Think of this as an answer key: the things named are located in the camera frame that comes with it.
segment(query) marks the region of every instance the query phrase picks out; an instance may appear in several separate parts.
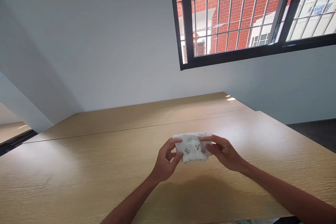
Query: dark floor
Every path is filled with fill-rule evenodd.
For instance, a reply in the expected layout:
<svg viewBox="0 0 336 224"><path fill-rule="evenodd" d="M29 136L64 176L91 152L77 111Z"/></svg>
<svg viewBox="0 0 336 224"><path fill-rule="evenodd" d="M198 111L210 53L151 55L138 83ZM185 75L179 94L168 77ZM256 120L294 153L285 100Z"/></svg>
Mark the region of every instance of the dark floor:
<svg viewBox="0 0 336 224"><path fill-rule="evenodd" d="M302 122L287 126L336 153L336 119Z"/></svg>

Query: white cloth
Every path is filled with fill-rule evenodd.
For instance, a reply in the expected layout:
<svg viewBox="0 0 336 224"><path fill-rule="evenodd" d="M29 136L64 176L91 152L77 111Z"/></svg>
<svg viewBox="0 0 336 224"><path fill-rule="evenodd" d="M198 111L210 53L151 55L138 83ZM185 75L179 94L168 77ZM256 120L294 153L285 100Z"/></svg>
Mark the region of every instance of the white cloth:
<svg viewBox="0 0 336 224"><path fill-rule="evenodd" d="M212 154L205 148L205 146L208 144L212 145L212 143L211 141L202 142L200 141L200 138L210 136L212 136L211 133L203 132L192 132L173 135L173 139L182 139L181 143L175 143L175 147L177 153L183 153L183 163L196 160L208 160L208 157L212 156Z"/></svg>

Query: window frame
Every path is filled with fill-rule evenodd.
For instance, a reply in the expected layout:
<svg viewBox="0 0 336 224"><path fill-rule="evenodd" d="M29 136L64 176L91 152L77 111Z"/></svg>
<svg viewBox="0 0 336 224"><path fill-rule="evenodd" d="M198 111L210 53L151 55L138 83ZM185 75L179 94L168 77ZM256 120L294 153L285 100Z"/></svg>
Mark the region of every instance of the window frame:
<svg viewBox="0 0 336 224"><path fill-rule="evenodd" d="M193 22L192 18L186 19L186 16L192 17L191 11L191 0L182 0L182 8L183 8L183 21L184 21L184 40L187 52L187 60L186 64L183 64L182 60L182 46L181 46L181 36L180 36L180 27L179 27L179 17L177 11L177 0L173 1L173 12L174 12L174 20L175 20L175 30L176 30L176 40L177 40L177 48L178 48L178 57L180 61L180 69L186 70L196 67L203 67L207 65L221 64L238 60L246 60L250 58L263 57L268 55L275 55L281 53L288 53L299 50L312 49L317 47L324 47L336 44L336 34L326 34L321 36L302 38L298 40L286 41L288 33L290 31L292 22L294 20L297 8L301 0L291 0L288 11L285 17L285 21L283 23L282 30L280 31L280 36L278 42L275 42L276 33L274 32L276 29L280 27L282 17L285 12L285 8L288 0L282 0L279 4L271 31L267 40L268 43L266 45L257 45L244 49L225 51L225 52L217 52L213 54L207 54L202 56L194 57L193 52Z"/></svg>

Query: right hand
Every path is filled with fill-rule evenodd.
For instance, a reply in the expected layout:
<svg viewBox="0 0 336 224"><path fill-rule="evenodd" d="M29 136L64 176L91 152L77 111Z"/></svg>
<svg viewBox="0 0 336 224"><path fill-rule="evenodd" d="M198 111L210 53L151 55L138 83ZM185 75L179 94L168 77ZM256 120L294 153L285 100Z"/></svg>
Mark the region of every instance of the right hand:
<svg viewBox="0 0 336 224"><path fill-rule="evenodd" d="M227 139L212 135L201 138L200 140L215 142L216 144L214 145L206 145L207 150L215 155L219 162L229 170L242 172L247 162L238 154Z"/></svg>

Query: left hand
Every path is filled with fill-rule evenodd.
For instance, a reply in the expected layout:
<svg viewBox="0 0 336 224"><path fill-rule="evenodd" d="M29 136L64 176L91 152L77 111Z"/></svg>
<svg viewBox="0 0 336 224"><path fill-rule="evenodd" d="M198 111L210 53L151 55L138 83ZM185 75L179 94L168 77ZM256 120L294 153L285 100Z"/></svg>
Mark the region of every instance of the left hand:
<svg viewBox="0 0 336 224"><path fill-rule="evenodd" d="M181 160L182 153L172 153L175 148L175 143L182 142L181 139L169 138L168 141L161 147L159 154L153 168L153 171L149 175L156 183L160 183L169 179L169 177L174 173L176 166Z"/></svg>

